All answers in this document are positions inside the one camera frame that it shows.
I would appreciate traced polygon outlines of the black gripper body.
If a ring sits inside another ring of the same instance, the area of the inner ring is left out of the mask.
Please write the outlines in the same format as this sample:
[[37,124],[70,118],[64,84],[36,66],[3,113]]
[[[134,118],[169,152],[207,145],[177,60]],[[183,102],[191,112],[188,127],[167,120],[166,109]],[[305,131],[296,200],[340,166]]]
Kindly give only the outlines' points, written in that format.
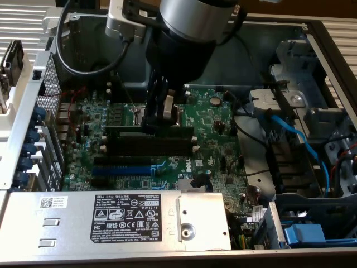
[[170,87],[181,87],[202,76],[216,42],[194,42],[166,29],[154,28],[146,48],[146,58],[158,76]]

